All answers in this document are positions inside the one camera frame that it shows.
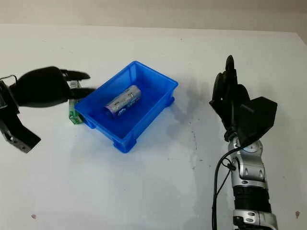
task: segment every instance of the robotic arm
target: robotic arm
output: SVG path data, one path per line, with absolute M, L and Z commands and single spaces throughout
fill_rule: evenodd
M 259 141 L 274 124 L 277 103 L 264 97 L 250 100 L 243 85 L 237 83 L 234 60 L 229 56 L 223 73 L 216 77 L 210 105 L 222 119 L 229 152 L 219 161 L 215 171 L 213 197 L 213 229 L 216 230 L 217 174 L 228 155 L 231 163 L 235 197 L 233 224 L 236 230 L 277 230 L 272 214 L 265 169 L 261 160 L 263 146 Z
M 22 125 L 17 116 L 18 107 L 49 107 L 83 98 L 94 89 L 70 89 L 67 81 L 89 78 L 86 73 L 47 67 L 28 72 L 19 80 L 15 77 L 16 83 L 11 86 L 4 83 L 4 78 L 0 79 L 0 131 L 4 138 L 28 153 L 40 138 Z

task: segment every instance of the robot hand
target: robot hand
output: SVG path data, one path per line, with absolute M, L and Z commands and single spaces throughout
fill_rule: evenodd
M 70 89 L 67 81 L 90 79 L 83 72 L 46 67 L 24 74 L 10 86 L 12 95 L 19 106 L 49 107 L 66 102 L 68 99 L 80 99 L 94 89 Z
M 15 77 L 16 83 L 10 87 L 0 79 L 0 131 L 4 138 L 21 151 L 29 152 L 40 138 L 22 125 L 18 107 L 49 107 L 83 98 L 94 89 L 70 89 L 67 81 L 89 78 L 83 72 L 47 67 L 28 72 L 19 80 Z

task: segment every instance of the small electronic component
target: small electronic component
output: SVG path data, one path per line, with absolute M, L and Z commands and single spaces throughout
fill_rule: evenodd
M 141 94 L 141 90 L 136 85 L 131 85 L 106 104 L 105 109 L 111 117 L 120 116 L 141 98 Z
M 81 85 L 78 80 L 71 80 L 69 82 L 69 87 L 71 89 L 78 89 L 81 88 Z M 79 100 L 77 99 L 69 99 L 69 120 L 75 125 L 83 123 L 82 115 L 75 110 L 75 104 L 78 102 Z

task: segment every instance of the white tabletop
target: white tabletop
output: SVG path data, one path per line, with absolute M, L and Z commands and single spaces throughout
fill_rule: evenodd
M 0 229 L 211 229 L 213 173 L 227 143 L 208 101 L 229 54 L 250 97 L 278 103 L 261 139 L 272 210 L 281 230 L 306 228 L 307 46 L 296 34 L 32 25 L 0 25 L 0 34 L 1 77 L 54 65 L 85 71 L 92 79 L 82 85 L 100 86 L 138 60 L 179 82 L 174 104 L 128 154 L 74 126 L 67 103 L 21 107 L 22 123 L 42 140 L 24 154 L 0 138 Z M 228 181 L 218 199 L 221 230 L 232 229 L 233 203 Z

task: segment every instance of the white wall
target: white wall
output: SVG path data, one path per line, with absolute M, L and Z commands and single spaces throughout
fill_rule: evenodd
M 1 0 L 0 23 L 214 28 L 297 32 L 305 0 Z

